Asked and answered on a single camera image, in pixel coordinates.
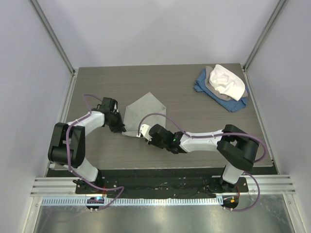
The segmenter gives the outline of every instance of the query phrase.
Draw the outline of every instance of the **gray wood grain surface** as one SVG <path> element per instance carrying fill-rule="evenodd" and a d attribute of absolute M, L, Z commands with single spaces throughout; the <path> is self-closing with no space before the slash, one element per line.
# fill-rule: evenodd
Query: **gray wood grain surface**
<path fill-rule="evenodd" d="M 245 81 L 240 64 L 223 66 Z M 212 132 L 223 129 L 226 124 L 234 124 L 249 134 L 263 138 L 250 97 L 245 109 L 231 113 L 212 98 L 193 89 L 195 79 L 204 67 L 205 65 L 171 65 L 80 68 L 67 121 L 87 113 L 83 94 L 116 99 L 123 117 L 127 105 L 151 92 L 167 107 L 167 115 L 189 132 Z M 98 101 L 89 98 L 89 103 L 95 107 Z M 169 121 L 166 128 L 177 131 Z M 147 145 L 143 139 L 111 133 L 108 127 L 96 129 L 86 137 L 86 158 L 99 169 L 221 167 L 227 164 L 226 159 L 217 152 L 172 154 Z M 271 165 L 269 156 L 257 164 Z"/>

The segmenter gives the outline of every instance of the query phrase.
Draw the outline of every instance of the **pile of cloth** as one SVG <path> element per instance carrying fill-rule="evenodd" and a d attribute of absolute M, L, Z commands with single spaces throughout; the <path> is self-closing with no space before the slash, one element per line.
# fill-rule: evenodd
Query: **pile of cloth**
<path fill-rule="evenodd" d="M 247 105 L 248 87 L 230 70 L 221 65 L 206 66 L 195 82 L 194 89 L 212 97 L 230 112 L 236 112 Z"/>

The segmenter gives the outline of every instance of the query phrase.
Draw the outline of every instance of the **gray cloth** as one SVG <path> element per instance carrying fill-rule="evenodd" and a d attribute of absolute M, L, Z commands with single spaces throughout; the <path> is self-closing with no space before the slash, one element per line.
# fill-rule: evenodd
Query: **gray cloth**
<path fill-rule="evenodd" d="M 141 119 L 150 113 L 162 113 L 166 115 L 166 107 L 149 92 L 125 108 L 123 123 L 126 132 L 122 134 L 129 137 L 136 137 Z M 149 116 L 143 123 L 150 126 L 159 124 L 165 128 L 166 118 L 162 116 Z"/>
<path fill-rule="evenodd" d="M 220 94 L 218 91 L 215 90 L 215 88 L 210 84 L 209 82 L 209 74 L 213 71 L 212 67 L 206 66 L 205 67 L 205 72 L 206 72 L 206 79 L 205 79 L 205 86 L 208 88 L 208 90 L 210 90 L 215 96 L 217 96 L 218 98 L 220 98 L 221 100 L 233 100 L 230 96 L 224 95 L 224 94 Z M 245 89 L 243 95 L 241 98 L 243 97 L 248 97 L 247 94 L 247 90 Z"/>

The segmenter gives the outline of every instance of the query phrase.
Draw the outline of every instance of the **metal frame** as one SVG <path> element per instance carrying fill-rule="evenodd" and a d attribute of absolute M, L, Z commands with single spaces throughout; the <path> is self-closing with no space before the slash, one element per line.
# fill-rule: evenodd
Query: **metal frame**
<path fill-rule="evenodd" d="M 253 179 L 245 175 L 242 177 L 246 178 L 250 191 L 248 193 L 241 193 L 241 195 L 257 194 L 257 187 Z M 289 175 L 255 175 L 254 177 L 260 185 L 261 194 L 295 194 L 295 189 Z M 75 177 L 36 178 L 30 196 L 85 196 L 85 194 L 75 194 L 76 184 L 72 181 L 77 179 Z M 222 195 L 232 195 L 232 193 L 222 193 Z"/>
<path fill-rule="evenodd" d="M 40 206 L 42 203 L 42 197 L 32 197 L 33 202 L 31 204 L 28 217 L 25 223 L 24 233 L 33 233 L 35 230 L 35 224 L 38 219 Z"/>
<path fill-rule="evenodd" d="M 279 0 L 278 3 L 276 4 L 270 18 L 268 19 L 264 29 L 262 30 L 259 38 L 257 39 L 255 46 L 253 47 L 253 50 L 251 52 L 251 54 L 249 55 L 244 69 L 247 70 L 249 68 L 249 66 L 251 65 L 253 59 L 255 58 L 258 50 L 261 48 L 263 42 L 265 41 L 265 39 L 267 38 L 269 32 L 271 31 L 273 25 L 275 24 L 278 16 L 281 14 L 281 12 L 283 11 L 284 7 L 286 6 L 288 0 Z"/>
<path fill-rule="evenodd" d="M 65 62 L 67 68 L 69 69 L 70 73 L 72 75 L 74 75 L 74 68 L 70 62 L 70 60 L 68 59 L 63 47 L 61 46 L 59 40 L 57 39 L 57 36 L 55 34 L 55 32 L 53 31 L 53 28 L 51 27 L 48 19 L 46 18 L 40 4 L 38 3 L 37 0 L 29 0 L 29 3 L 31 4 L 31 6 L 33 7 L 34 11 L 36 12 L 39 20 L 41 21 L 45 31 L 47 32 L 47 34 L 49 35 L 50 39 L 52 40 L 52 42 L 54 43 L 57 51 L 59 52 L 59 55 L 62 57 L 63 61 Z"/>
<path fill-rule="evenodd" d="M 283 197 L 295 232 L 306 233 L 307 229 L 305 228 L 305 224 L 303 223 L 303 219 L 299 211 L 297 195 L 284 194 Z"/>
<path fill-rule="evenodd" d="M 69 85 L 68 85 L 68 89 L 67 89 L 67 94 L 65 97 L 65 102 L 63 105 L 63 109 L 61 112 L 61 115 L 58 119 L 59 122 L 66 122 L 66 118 L 67 118 L 67 114 L 68 114 L 68 110 L 69 110 L 69 106 L 70 106 L 70 102 L 71 102 L 71 98 L 72 98 L 72 94 L 73 94 L 73 90 L 74 90 L 74 86 L 76 84 L 76 80 L 77 80 L 77 76 L 78 76 L 78 71 L 79 69 L 77 69 L 74 74 L 71 76 L 70 81 L 69 81 Z M 45 171 L 44 177 L 47 176 L 49 169 L 50 168 L 54 168 L 55 164 L 51 163 L 50 161 L 48 161 L 47 163 L 47 169 Z"/>

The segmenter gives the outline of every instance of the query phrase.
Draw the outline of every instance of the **metal floor plate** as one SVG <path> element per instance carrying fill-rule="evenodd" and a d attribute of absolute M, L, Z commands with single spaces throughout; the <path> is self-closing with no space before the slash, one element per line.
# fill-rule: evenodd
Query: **metal floor plate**
<path fill-rule="evenodd" d="M 256 195 L 241 196 L 238 208 L 255 199 Z M 218 205 L 123 206 L 92 213 L 83 206 L 42 206 L 34 232 L 294 233 L 294 229 L 283 195 L 262 195 L 253 209 L 239 213 Z"/>

